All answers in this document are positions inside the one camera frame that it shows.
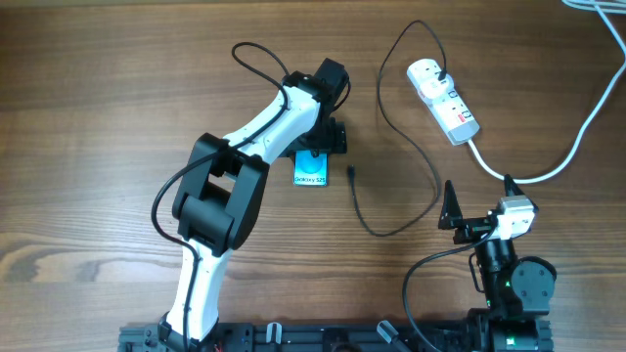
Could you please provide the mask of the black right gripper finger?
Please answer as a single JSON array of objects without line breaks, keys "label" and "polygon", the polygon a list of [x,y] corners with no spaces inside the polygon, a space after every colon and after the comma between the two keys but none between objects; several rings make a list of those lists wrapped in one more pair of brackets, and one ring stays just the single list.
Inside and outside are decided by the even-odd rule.
[{"label": "black right gripper finger", "polygon": [[507,197],[522,196],[523,191],[520,189],[514,178],[510,174],[504,176],[505,195]]},{"label": "black right gripper finger", "polygon": [[442,208],[438,221],[440,230],[457,229],[463,225],[463,213],[459,206],[456,192],[451,180],[444,186]]}]

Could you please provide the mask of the blue screen Galaxy smartphone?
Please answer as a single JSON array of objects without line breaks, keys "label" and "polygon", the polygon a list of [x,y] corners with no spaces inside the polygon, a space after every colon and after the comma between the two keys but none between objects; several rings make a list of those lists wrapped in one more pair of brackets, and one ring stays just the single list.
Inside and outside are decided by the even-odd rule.
[{"label": "blue screen Galaxy smartphone", "polygon": [[328,185],[328,156],[314,156],[310,151],[298,151],[294,158],[293,183],[302,187]]}]

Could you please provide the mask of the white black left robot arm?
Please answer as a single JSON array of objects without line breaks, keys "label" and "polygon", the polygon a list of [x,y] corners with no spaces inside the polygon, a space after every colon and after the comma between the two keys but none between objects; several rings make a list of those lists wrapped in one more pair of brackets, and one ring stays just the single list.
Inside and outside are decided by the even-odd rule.
[{"label": "white black left robot arm", "polygon": [[174,242],[184,250],[175,303],[157,330],[168,350],[201,351],[211,340],[228,262],[256,223],[270,165],[300,151],[346,152],[345,127],[331,114],[348,85],[346,69],[331,59],[314,74],[286,75],[257,117],[222,138],[200,136],[187,165],[166,182],[179,186]]}]

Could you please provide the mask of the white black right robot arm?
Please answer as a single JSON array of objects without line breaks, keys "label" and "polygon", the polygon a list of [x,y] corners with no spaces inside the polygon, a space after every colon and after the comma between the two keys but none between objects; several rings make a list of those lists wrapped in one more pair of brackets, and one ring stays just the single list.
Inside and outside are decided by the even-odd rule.
[{"label": "white black right robot arm", "polygon": [[444,187],[438,223],[453,230],[455,244],[467,244],[474,287],[485,296],[485,309],[471,309],[465,319],[468,351],[553,351],[550,313],[557,270],[537,256],[519,257],[514,240],[531,230],[538,206],[505,177],[505,195],[485,216],[462,214],[451,181]]}]

